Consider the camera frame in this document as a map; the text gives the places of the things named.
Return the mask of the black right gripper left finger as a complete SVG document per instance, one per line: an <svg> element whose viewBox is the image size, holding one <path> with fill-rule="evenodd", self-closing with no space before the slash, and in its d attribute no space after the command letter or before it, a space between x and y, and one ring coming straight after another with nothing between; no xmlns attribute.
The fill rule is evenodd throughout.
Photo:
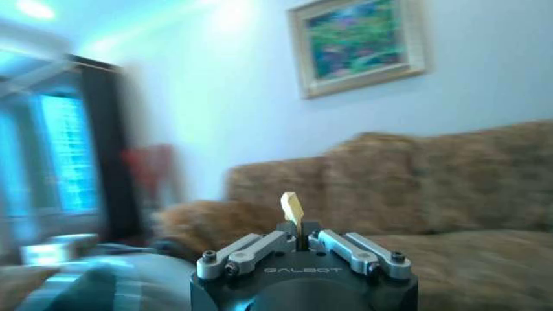
<svg viewBox="0 0 553 311"><path fill-rule="evenodd" d="M296 248L296 225L286 221L266 235L251 233L219 251L204 251L196 262L196 275L200 279L246 275L255 271L258 263L272 253L292 253Z"/></svg>

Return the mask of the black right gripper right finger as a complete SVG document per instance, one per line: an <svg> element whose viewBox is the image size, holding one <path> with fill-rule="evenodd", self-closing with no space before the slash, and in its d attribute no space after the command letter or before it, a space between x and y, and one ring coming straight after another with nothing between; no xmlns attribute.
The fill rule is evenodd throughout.
<svg viewBox="0 0 553 311"><path fill-rule="evenodd" d="M412 261L401 251L384 248L362 234L339 234L331 229L318 229L308 234L308 248L338 255L352 271L367 277L383 272L396 281L412 277Z"/></svg>

